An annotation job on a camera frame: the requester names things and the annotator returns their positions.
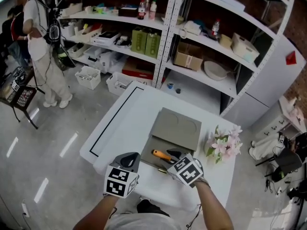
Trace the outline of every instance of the metal shelving unit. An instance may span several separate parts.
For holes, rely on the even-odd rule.
[[[55,0],[55,1],[56,1],[57,5],[59,4],[59,2],[61,2],[61,0]],[[155,21],[149,21],[149,20],[138,20],[137,18],[131,18],[131,17],[111,16],[111,15],[104,15],[104,14],[87,14],[84,11],[75,13],[75,14],[67,17],[67,18],[61,18],[61,19],[111,20],[111,21],[118,21],[118,22],[124,22],[124,23],[132,23],[132,24],[135,24],[135,25],[147,26],[147,27],[150,27],[150,28],[155,28],[155,29],[161,30],[161,41],[160,41],[157,59],[146,56],[146,55],[142,55],[142,54],[139,54],[139,53],[135,53],[128,48],[121,48],[121,47],[117,47],[115,45],[112,45],[110,47],[101,46],[103,48],[114,50],[114,51],[129,55],[129,56],[133,56],[133,57],[140,58],[142,60],[154,63],[155,68],[154,68],[153,85],[152,86],[156,87],[156,83],[157,83],[158,75],[159,75],[159,69],[160,69],[162,56],[163,56],[163,52],[164,52],[164,48],[165,48],[165,43],[166,43],[166,39],[167,39],[167,33],[168,33],[171,18],[172,18],[174,3],[175,3],[175,0],[168,0],[164,22],[162,20],[159,20],[159,19],[156,19]],[[77,37],[71,37],[69,40],[74,41],[76,43],[81,42]]]
[[[265,11],[263,12],[263,17],[267,13],[270,1],[282,2],[286,6],[286,11],[285,11],[283,18],[280,19],[278,23],[274,23],[272,26],[265,26],[264,24],[259,22],[257,19],[247,14],[246,12],[239,11],[238,9],[234,8],[233,6],[223,1],[220,1],[220,0],[205,0],[205,1],[213,3],[216,6],[223,7],[229,12],[239,15],[240,17],[244,18],[245,20],[255,25],[258,29],[255,32],[252,42],[259,35],[267,34],[269,38],[271,38],[271,41],[272,41],[271,45],[267,48],[267,51],[263,55],[261,62],[257,63],[257,66],[256,66],[254,63],[250,64],[246,62],[244,59],[235,55],[232,52],[232,50],[229,50],[229,49],[226,49],[220,46],[219,43],[205,36],[202,36],[202,35],[197,36],[194,34],[187,33],[186,37],[188,39],[194,42],[200,43],[202,45],[205,45],[207,47],[210,47],[213,50],[216,50],[230,57],[236,62],[238,62],[239,67],[238,67],[238,74],[236,76],[236,80],[233,77],[228,77],[224,81],[214,81],[214,80],[209,79],[203,71],[194,72],[189,69],[174,66],[170,58],[172,57],[172,54],[174,52],[174,47],[176,45],[175,43],[176,37],[177,35],[180,34],[180,31],[179,31],[180,26],[176,25],[177,18],[179,15],[181,15],[186,19],[189,13],[189,7],[191,5],[191,0],[176,0],[156,87],[161,88],[162,78],[165,73],[165,69],[171,69],[172,71],[176,71],[179,73],[176,76],[176,81],[181,86],[182,91],[186,90],[187,92],[189,92],[189,95],[195,94],[197,96],[197,98],[195,98],[196,101],[190,97],[189,102],[191,102],[192,104],[200,108],[206,109],[212,113],[219,114],[221,117],[223,117],[234,106],[234,104],[242,97],[242,95],[246,92],[248,87],[256,79],[256,77],[258,76],[258,74],[263,69],[268,59],[272,55],[272,52],[276,48],[276,45],[278,44],[279,39],[284,32],[286,24],[288,23],[294,0],[265,0],[267,2],[267,6],[266,6]],[[280,24],[278,32],[274,33],[271,30],[271,28],[274,25],[278,25],[278,24]],[[171,78],[173,77],[166,79],[166,82],[171,81]],[[200,82],[203,87],[201,88],[198,83],[194,83],[195,81]],[[164,87],[162,87],[161,90],[168,91],[165,88],[165,85],[166,83],[163,84]],[[207,94],[207,91],[205,90],[203,91],[203,94],[200,94],[200,91],[202,91],[202,89],[206,89],[208,86],[217,90],[217,93],[216,93],[217,98],[212,98],[212,96],[210,94]],[[184,95],[181,95],[181,94],[177,95],[177,97],[186,99]],[[199,101],[200,97],[203,98],[202,100],[203,102],[204,101],[207,102],[207,105]],[[207,108],[208,106],[211,106],[211,107],[214,106],[216,110],[212,110],[212,108]]]

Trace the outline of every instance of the black bag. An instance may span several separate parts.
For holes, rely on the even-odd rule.
[[[55,8],[48,7],[42,0],[35,0],[35,1],[37,3],[40,3],[46,9],[47,34],[44,36],[44,39],[48,44],[60,43],[61,30],[60,30],[60,24],[55,15]]]

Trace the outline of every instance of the sneaker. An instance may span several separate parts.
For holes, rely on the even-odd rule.
[[[52,104],[49,104],[48,102],[44,102],[44,103],[43,103],[43,106],[44,106],[45,108],[48,108],[48,107],[51,107],[51,106],[56,106],[57,104],[58,104],[57,101],[55,101],[55,102],[52,103]]]
[[[140,202],[143,201],[143,200],[148,200],[150,202],[150,199],[149,198],[146,198],[144,196],[140,196]]]
[[[65,108],[66,106],[68,106],[68,104],[71,101],[71,99],[72,99],[72,95],[70,96],[70,98],[68,100],[61,101],[60,104],[59,104],[59,107],[62,108],[62,109]]]
[[[249,153],[250,156],[253,158],[253,160],[256,160],[256,159],[254,158],[254,155],[251,153],[251,149],[253,149],[253,148],[249,148],[249,149],[248,149],[248,153]]]

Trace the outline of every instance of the white bowl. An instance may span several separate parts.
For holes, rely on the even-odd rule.
[[[228,73],[223,67],[212,61],[204,62],[204,70],[209,78],[216,81],[221,81],[225,79]]]

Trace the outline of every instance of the plastic bottle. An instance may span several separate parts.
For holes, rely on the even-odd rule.
[[[145,1],[145,19],[149,19],[149,11],[150,11],[150,0],[144,0]]]
[[[150,7],[150,12],[149,12],[149,19],[153,21],[155,19],[155,12],[157,11],[157,4],[155,2],[156,0],[153,0],[152,5]]]
[[[212,35],[217,36],[219,29],[220,29],[220,19],[217,19],[212,27]]]
[[[144,20],[144,16],[145,16],[145,1],[141,0],[139,5],[138,19]]]

